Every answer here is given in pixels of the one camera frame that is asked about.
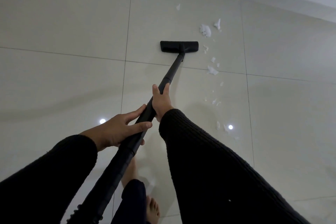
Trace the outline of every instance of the hand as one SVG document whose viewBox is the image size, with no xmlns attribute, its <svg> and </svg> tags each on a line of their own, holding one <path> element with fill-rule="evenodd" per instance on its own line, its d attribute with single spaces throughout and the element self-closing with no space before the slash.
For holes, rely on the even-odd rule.
<svg viewBox="0 0 336 224">
<path fill-rule="evenodd" d="M 136 111 L 125 114 L 117 114 L 107 122 L 94 128 L 90 128 L 80 133 L 80 135 L 90 137 L 92 141 L 95 142 L 98 151 L 104 150 L 109 146 L 118 146 L 126 137 L 140 133 L 152 127 L 152 123 L 149 121 L 128 126 L 128 123 L 139 117 L 145 108 L 146 105 L 143 104 Z"/>
<path fill-rule="evenodd" d="M 153 85 L 153 102 L 152 106 L 156 111 L 156 120 L 158 122 L 161 121 L 162 116 L 169 111 L 170 109 L 174 109 L 171 106 L 171 101 L 169 97 L 169 83 L 166 84 L 165 89 L 163 90 L 162 95 L 158 89 L 156 84 Z"/>
</svg>

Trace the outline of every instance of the foot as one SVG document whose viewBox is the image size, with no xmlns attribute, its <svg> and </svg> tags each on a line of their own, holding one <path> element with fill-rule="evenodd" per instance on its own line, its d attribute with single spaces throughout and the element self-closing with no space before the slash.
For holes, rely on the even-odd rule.
<svg viewBox="0 0 336 224">
<path fill-rule="evenodd" d="M 129 163 L 123 178 L 121 178 L 121 184 L 125 188 L 129 181 L 133 179 L 138 179 L 138 169 L 137 169 L 137 161 L 135 157 L 132 158 Z"/>
<path fill-rule="evenodd" d="M 151 198 L 150 196 L 147 196 L 146 217 L 146 220 L 150 224 L 158 224 L 160 218 L 159 205 L 157 204 L 155 199 Z"/>
</svg>

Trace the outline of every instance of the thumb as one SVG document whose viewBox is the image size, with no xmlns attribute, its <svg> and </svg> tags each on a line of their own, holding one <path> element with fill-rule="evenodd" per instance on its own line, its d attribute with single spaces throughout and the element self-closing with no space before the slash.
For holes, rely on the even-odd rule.
<svg viewBox="0 0 336 224">
<path fill-rule="evenodd" d="M 153 85 L 153 96 L 160 95 L 159 88 L 156 84 Z"/>
<path fill-rule="evenodd" d="M 128 126 L 126 136 L 131 136 L 131 135 L 140 133 L 142 131 L 145 131 L 145 130 L 151 128 L 152 126 L 153 126 L 153 124 L 149 121 L 140 122 L 140 123 L 137 123 L 137 124 L 130 125 L 130 126 Z"/>
</svg>

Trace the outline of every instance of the ribbed knit sleeve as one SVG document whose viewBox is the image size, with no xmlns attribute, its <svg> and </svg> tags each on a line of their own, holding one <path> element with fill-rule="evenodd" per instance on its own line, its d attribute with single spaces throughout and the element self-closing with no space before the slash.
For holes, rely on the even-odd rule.
<svg viewBox="0 0 336 224">
<path fill-rule="evenodd" d="M 74 135 L 60 141 L 0 183 L 1 222 L 59 223 L 96 160 L 90 138 Z"/>
<path fill-rule="evenodd" d="M 183 223 L 308 223 L 233 150 L 171 109 L 159 132 Z"/>
</svg>

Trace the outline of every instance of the pant leg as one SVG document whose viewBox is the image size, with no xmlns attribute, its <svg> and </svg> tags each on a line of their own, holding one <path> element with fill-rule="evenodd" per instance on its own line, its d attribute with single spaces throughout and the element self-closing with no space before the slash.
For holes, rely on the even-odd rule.
<svg viewBox="0 0 336 224">
<path fill-rule="evenodd" d="M 129 181 L 121 198 L 121 204 L 111 224 L 145 224 L 146 189 L 144 183 L 137 179 Z"/>
</svg>

